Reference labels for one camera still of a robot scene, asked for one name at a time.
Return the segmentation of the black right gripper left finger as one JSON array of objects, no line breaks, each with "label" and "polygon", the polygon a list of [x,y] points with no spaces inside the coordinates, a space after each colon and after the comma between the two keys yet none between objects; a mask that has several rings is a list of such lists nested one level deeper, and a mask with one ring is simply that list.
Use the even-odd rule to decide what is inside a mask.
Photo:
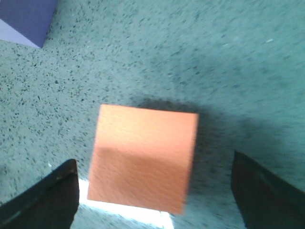
[{"label": "black right gripper left finger", "polygon": [[2,229],[69,229],[79,206],[77,161],[69,159],[0,208]]}]

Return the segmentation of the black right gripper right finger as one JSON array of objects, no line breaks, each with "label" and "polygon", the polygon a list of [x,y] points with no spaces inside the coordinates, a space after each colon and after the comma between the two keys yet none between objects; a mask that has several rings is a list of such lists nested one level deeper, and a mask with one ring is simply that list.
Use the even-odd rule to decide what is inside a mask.
[{"label": "black right gripper right finger", "polygon": [[303,229],[305,194],[235,151],[231,190],[247,229]]}]

